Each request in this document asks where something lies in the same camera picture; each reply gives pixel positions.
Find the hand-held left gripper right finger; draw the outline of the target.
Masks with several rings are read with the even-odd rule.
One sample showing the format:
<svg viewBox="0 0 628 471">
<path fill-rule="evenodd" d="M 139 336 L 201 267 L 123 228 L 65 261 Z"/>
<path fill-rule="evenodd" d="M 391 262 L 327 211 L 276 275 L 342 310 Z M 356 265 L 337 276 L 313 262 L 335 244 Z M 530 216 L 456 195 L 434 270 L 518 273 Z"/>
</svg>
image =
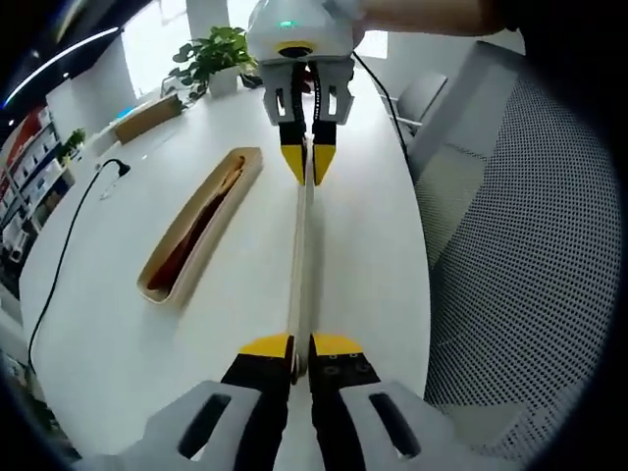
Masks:
<svg viewBox="0 0 628 471">
<path fill-rule="evenodd" d="M 441 412 L 384 382 L 362 346 L 313 334 L 312 422 L 327 470 L 469 470 L 471 455 Z"/>
</svg>

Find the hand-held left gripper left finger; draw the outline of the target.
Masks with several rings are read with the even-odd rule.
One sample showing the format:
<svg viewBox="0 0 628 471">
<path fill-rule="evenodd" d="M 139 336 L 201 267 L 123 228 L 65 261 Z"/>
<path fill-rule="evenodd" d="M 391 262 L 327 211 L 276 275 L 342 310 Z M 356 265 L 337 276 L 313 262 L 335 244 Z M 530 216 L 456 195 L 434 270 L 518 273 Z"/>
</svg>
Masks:
<svg viewBox="0 0 628 471">
<path fill-rule="evenodd" d="M 293 336 L 242 347 L 218 382 L 205 381 L 155 413 L 143 470 L 270 470 L 287 425 Z"/>
</svg>

